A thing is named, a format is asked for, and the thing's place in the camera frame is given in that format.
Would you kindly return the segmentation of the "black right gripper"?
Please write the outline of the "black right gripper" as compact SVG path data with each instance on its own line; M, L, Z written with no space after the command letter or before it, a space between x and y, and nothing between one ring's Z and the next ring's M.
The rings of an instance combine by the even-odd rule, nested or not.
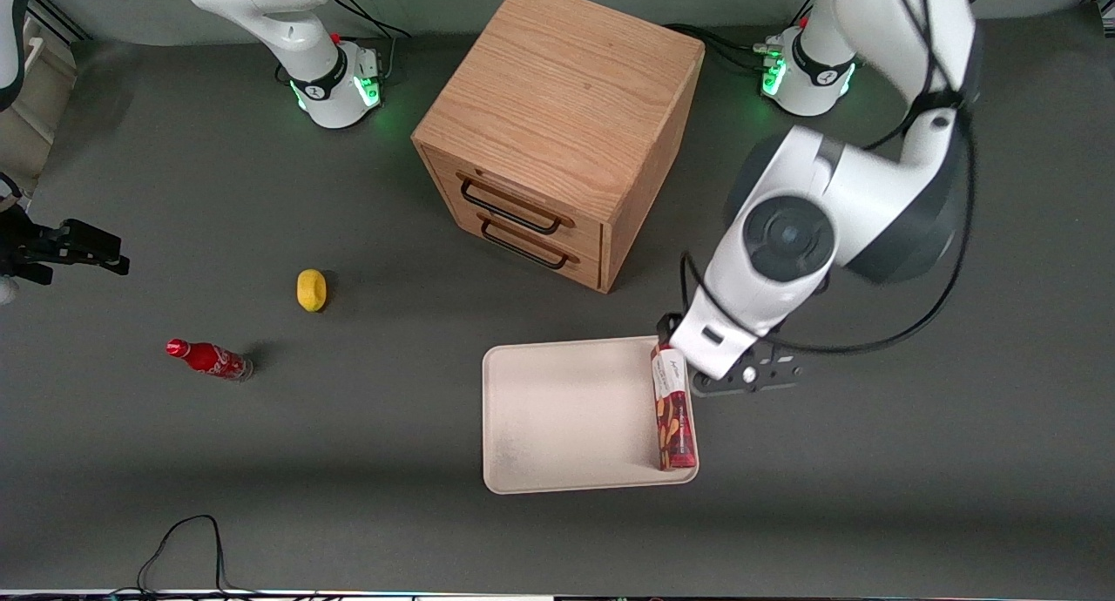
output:
M4 280L25 280L50 285L60 249L86 255L88 265L100 266L116 275L129 274L130 260L122 256L122 239L78 219L61 221L59 227L33 223L21 205L8 205L1 212L1 275Z

